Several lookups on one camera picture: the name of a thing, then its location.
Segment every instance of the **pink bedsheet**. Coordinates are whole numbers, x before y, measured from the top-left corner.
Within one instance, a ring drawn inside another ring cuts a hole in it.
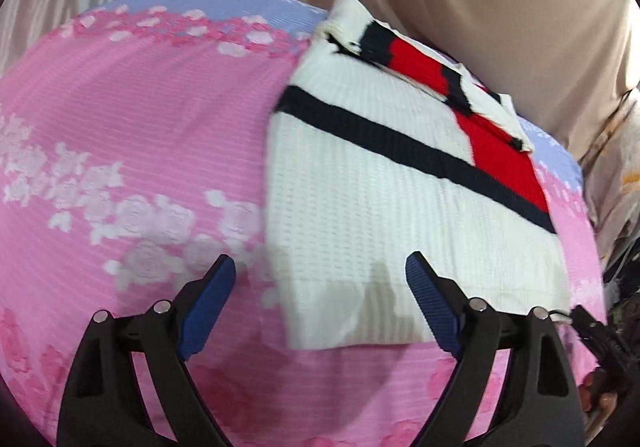
[[[171,299],[221,252],[240,264],[238,285],[189,369],[235,445],[403,447],[433,409],[454,366],[436,345],[284,348],[262,249],[263,143],[300,39],[259,18],[99,11],[0,81],[0,373],[52,441],[91,315]],[[537,172],[574,303],[602,318],[580,193]],[[593,361],[563,334],[581,378]],[[472,434],[487,427],[505,361]],[[170,435],[136,365],[154,426]]]

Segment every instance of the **knit fabric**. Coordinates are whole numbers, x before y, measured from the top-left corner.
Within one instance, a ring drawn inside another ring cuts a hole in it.
[[[266,242],[289,346],[432,341],[404,278],[415,250],[498,310],[568,308],[508,97],[382,25],[367,41],[363,10],[336,1],[270,122]]]

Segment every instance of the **blue gripper pad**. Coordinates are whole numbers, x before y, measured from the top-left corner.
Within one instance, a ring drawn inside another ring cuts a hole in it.
[[[462,348],[458,339],[460,319],[438,289],[436,273],[420,252],[407,257],[404,271],[409,288],[440,349],[457,358]]]
[[[227,257],[210,277],[207,286],[182,320],[178,355],[186,362],[191,355],[202,351],[213,325],[236,283],[236,264]]]

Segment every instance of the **striped sweater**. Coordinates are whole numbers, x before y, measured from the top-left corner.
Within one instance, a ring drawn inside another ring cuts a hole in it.
[[[336,0],[270,121],[266,242],[289,346],[432,341],[420,250],[501,311],[567,308],[561,245],[508,95]]]

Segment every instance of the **black device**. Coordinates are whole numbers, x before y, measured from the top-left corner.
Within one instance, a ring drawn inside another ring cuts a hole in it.
[[[94,314],[69,372],[58,425],[59,447],[230,447],[184,365],[200,351],[236,276],[221,255],[203,279],[184,286],[141,315]],[[449,383],[412,447],[582,447],[577,387],[549,313],[496,311],[468,299],[455,281],[433,271],[419,252],[406,260],[409,286],[438,345],[458,361]],[[638,360],[616,334],[582,307],[570,318],[580,338],[627,397],[593,447],[640,445],[630,419],[640,395]],[[481,403],[497,350],[511,350],[507,374],[487,433],[465,441]],[[145,353],[176,441],[153,431],[131,353]]]

